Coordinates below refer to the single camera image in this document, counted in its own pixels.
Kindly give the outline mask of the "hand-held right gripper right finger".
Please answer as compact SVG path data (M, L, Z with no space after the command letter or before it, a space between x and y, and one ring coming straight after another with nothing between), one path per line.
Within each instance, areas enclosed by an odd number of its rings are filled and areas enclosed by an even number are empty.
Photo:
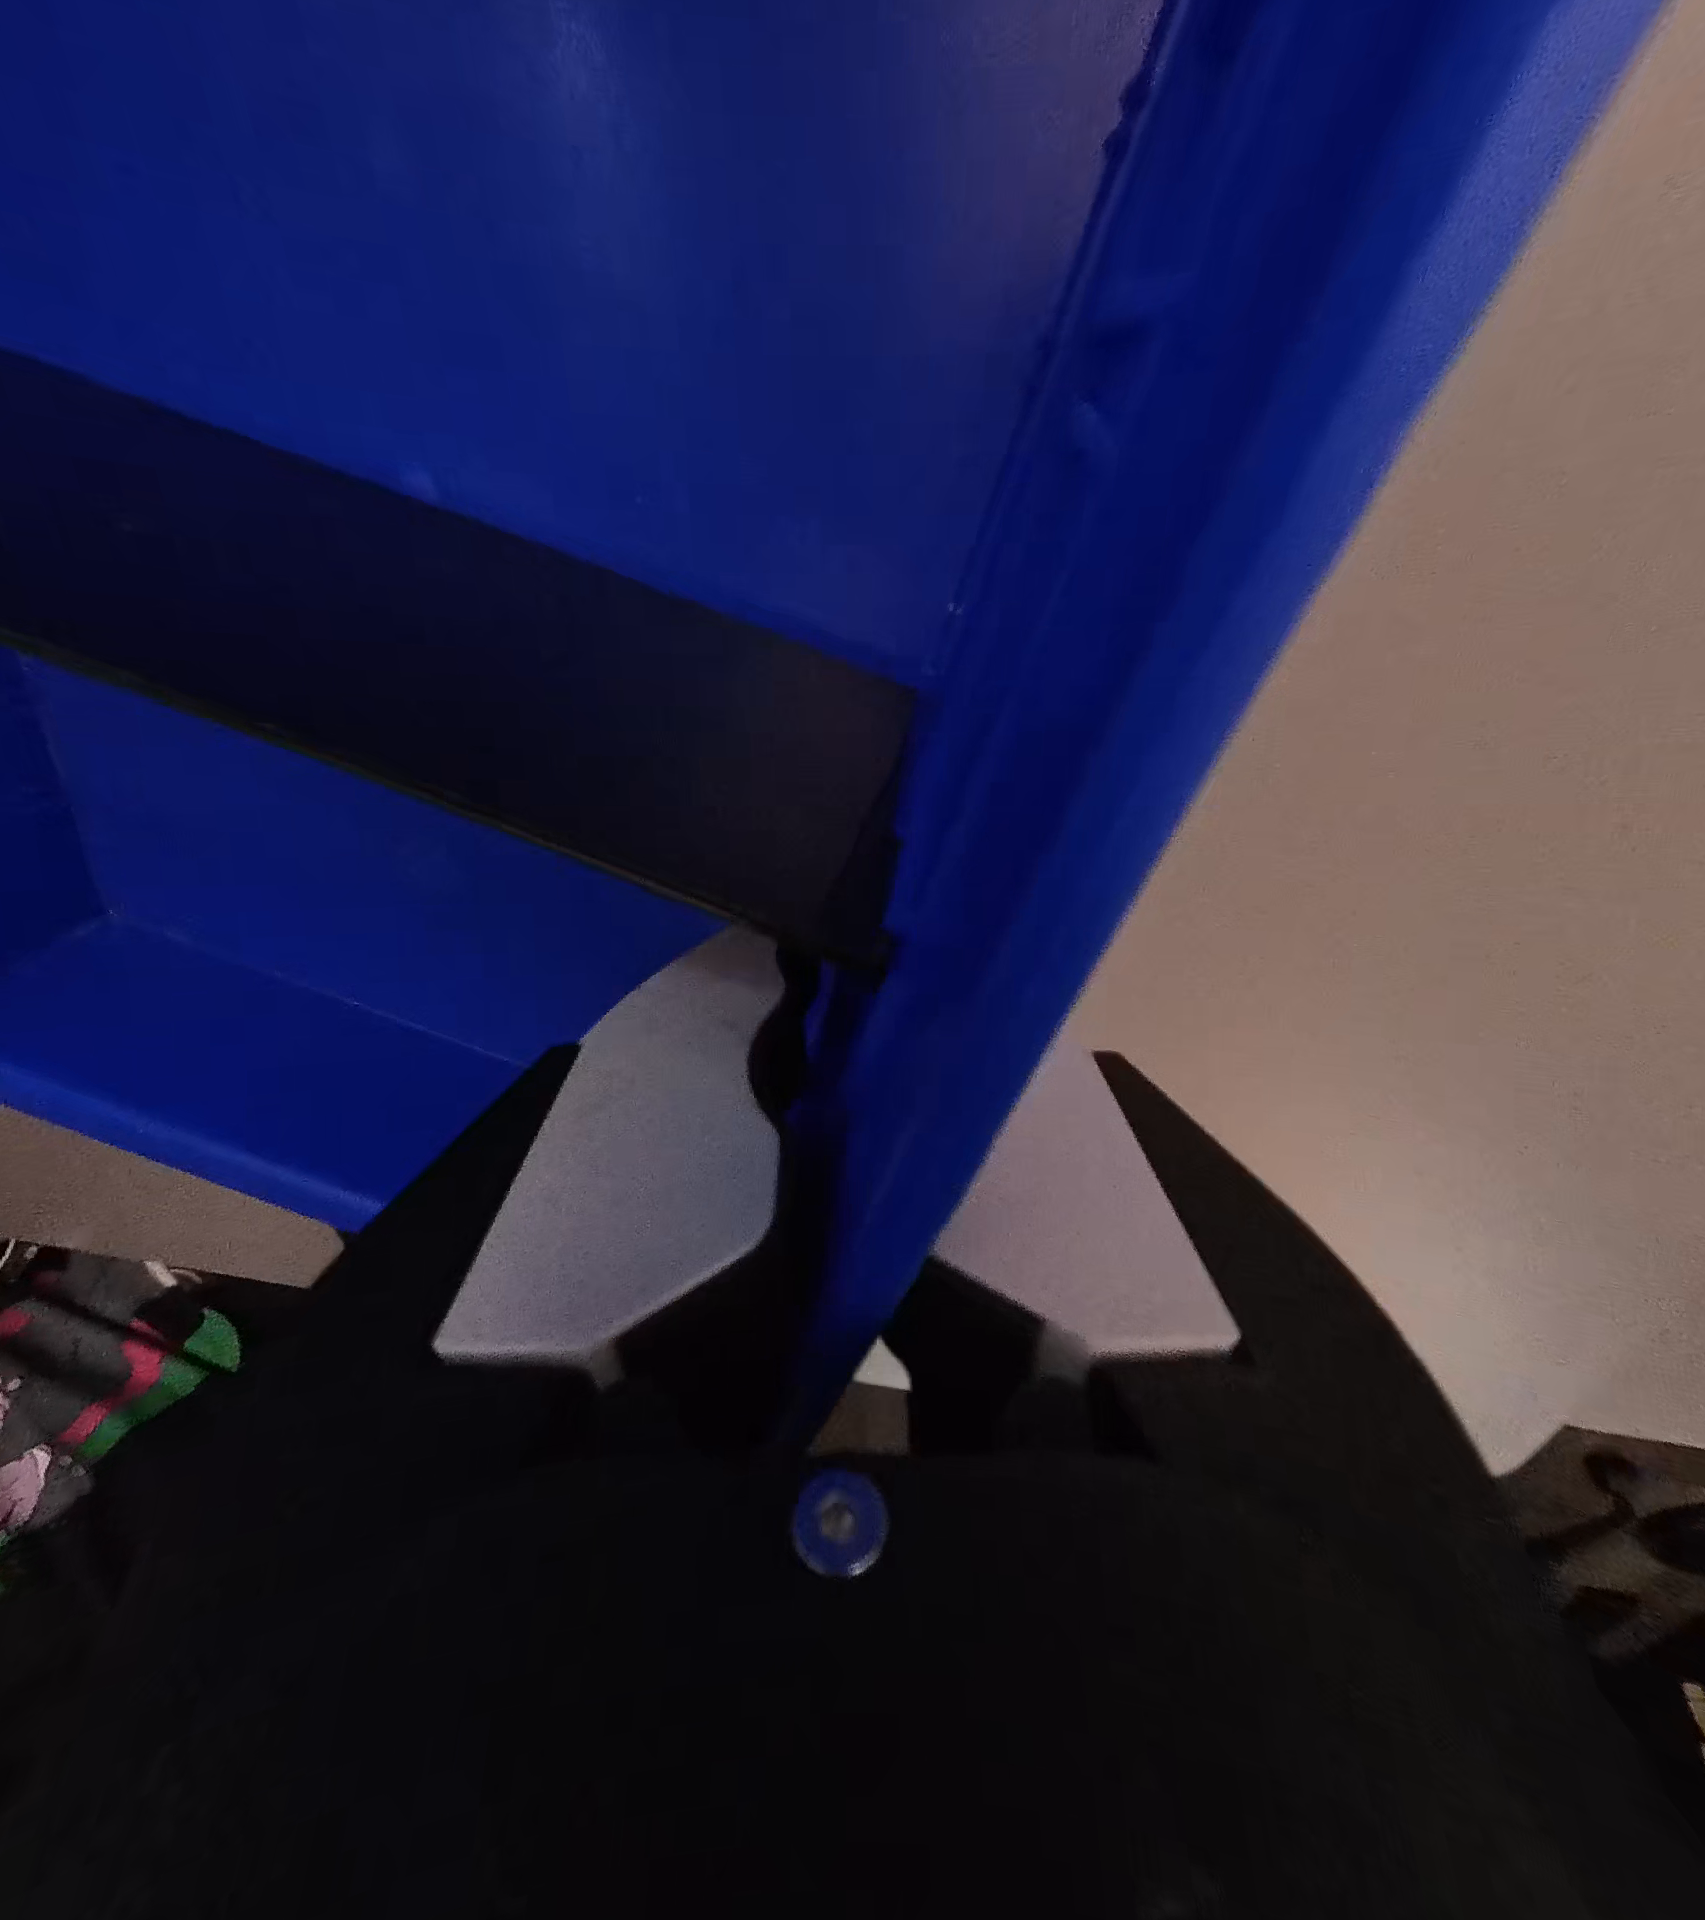
M1053 1046L933 1255L1039 1326L1036 1370L1222 1357L1239 1326L1099 1061Z

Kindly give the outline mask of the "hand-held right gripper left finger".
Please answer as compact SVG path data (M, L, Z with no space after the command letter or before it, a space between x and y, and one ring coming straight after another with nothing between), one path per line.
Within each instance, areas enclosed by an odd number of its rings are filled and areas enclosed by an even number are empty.
M627 1334L760 1245L783 1145L751 1060L785 994L775 943L730 928L586 1032L432 1334L435 1355L608 1383Z

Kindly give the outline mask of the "blue plastic bin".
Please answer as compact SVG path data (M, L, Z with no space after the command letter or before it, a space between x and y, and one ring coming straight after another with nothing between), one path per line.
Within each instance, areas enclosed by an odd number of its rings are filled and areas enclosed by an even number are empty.
M0 348L914 692L882 972L0 644L0 1102L359 1230L715 922L816 1427L1659 3L0 3Z

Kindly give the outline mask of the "black bin divider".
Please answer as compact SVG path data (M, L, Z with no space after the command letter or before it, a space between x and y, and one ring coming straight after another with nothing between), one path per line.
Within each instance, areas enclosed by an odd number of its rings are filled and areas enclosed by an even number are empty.
M890 960L912 687L5 348L0 646Z

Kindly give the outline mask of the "colourful patterned cloth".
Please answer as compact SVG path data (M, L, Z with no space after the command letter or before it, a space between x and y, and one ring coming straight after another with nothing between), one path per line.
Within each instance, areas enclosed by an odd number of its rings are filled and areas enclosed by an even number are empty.
M239 1326L191 1268L1 1239L0 1596L19 1541L57 1522L117 1444L242 1355Z

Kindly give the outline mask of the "dark printed cloth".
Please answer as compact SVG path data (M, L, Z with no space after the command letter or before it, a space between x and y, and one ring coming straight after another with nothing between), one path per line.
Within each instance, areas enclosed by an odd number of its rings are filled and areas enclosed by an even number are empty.
M1705 1795L1705 1448L1563 1425L1502 1492L1605 1691Z

